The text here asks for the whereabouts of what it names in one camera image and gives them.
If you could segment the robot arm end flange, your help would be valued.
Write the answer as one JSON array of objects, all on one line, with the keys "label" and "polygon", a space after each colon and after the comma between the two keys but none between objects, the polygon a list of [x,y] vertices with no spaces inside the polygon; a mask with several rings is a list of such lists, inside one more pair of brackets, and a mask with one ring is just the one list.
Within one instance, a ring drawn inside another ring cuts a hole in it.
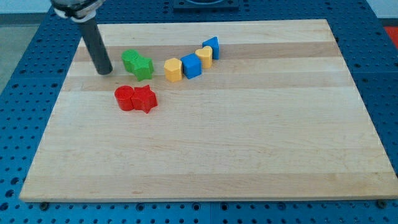
[{"label": "robot arm end flange", "polygon": [[86,22],[96,15],[105,0],[50,0],[55,13],[73,22]]}]

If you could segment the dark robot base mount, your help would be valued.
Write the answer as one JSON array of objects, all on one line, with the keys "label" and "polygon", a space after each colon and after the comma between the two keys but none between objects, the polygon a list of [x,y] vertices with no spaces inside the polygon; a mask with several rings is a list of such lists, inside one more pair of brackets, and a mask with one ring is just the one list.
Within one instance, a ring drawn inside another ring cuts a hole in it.
[{"label": "dark robot base mount", "polygon": [[172,0],[174,11],[238,9],[239,0]]}]

